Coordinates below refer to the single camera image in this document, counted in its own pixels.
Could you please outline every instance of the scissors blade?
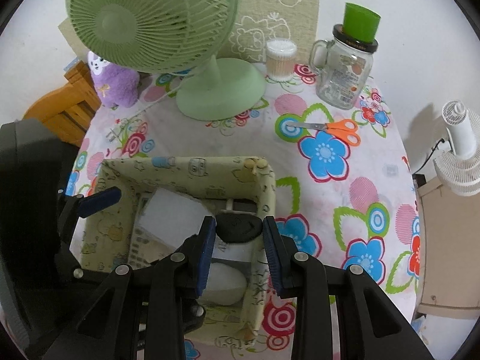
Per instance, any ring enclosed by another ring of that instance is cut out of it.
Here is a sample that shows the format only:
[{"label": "scissors blade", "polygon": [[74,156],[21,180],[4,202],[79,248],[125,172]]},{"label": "scissors blade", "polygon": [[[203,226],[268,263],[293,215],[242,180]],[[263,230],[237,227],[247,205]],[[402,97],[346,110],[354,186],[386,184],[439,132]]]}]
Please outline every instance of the scissors blade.
[{"label": "scissors blade", "polygon": [[325,123],[304,123],[304,122],[293,122],[289,121],[285,123],[289,127],[300,127],[300,128],[312,128],[313,130],[325,130]]}]

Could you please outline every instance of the fan base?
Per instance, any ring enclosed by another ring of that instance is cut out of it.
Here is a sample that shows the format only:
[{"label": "fan base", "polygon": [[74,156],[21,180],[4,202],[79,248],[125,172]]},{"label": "fan base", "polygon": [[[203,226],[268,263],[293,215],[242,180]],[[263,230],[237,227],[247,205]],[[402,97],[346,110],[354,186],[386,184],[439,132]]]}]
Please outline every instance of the fan base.
[{"label": "fan base", "polygon": [[216,64],[217,82],[206,69],[182,83],[177,106],[184,115],[196,120],[228,119],[252,108],[265,93],[265,77],[249,62],[222,58]]}]

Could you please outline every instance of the fabric storage basket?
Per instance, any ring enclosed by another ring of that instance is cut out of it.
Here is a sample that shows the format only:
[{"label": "fabric storage basket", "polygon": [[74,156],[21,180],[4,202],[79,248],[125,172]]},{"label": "fabric storage basket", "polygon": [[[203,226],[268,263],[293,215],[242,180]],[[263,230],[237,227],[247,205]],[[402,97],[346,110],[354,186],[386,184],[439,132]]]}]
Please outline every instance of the fabric storage basket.
[{"label": "fabric storage basket", "polygon": [[[275,174],[259,157],[105,160],[98,171],[95,192],[113,186],[121,189],[120,202],[86,221],[80,255],[85,269],[110,272],[127,262],[140,196],[159,187],[198,199],[249,199],[257,204],[261,219],[275,216]],[[203,326],[187,338],[210,345],[227,338],[240,340],[245,346],[254,344],[263,319],[268,265],[262,237],[253,242],[251,276],[242,306],[205,307]]]}]

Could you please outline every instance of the black lid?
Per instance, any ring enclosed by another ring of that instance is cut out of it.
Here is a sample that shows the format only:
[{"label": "black lid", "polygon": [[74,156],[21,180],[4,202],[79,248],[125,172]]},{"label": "black lid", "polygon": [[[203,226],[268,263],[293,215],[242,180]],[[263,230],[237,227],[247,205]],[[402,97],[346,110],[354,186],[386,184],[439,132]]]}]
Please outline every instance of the black lid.
[{"label": "black lid", "polygon": [[340,42],[345,43],[347,46],[353,47],[354,49],[364,51],[366,53],[373,54],[378,49],[378,42],[374,40],[372,43],[365,43],[361,40],[352,38],[350,35],[343,33],[343,26],[341,24],[336,24],[333,27],[333,36],[337,38]]}]

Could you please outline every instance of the white fan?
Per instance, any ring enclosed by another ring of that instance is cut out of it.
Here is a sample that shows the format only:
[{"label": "white fan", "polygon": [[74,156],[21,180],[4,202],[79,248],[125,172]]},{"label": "white fan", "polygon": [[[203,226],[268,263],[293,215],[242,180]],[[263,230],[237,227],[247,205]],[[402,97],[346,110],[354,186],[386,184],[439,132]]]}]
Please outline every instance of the white fan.
[{"label": "white fan", "polygon": [[465,108],[458,100],[446,103],[442,117],[448,143],[433,164],[443,185],[460,196],[480,192],[480,116]]}]

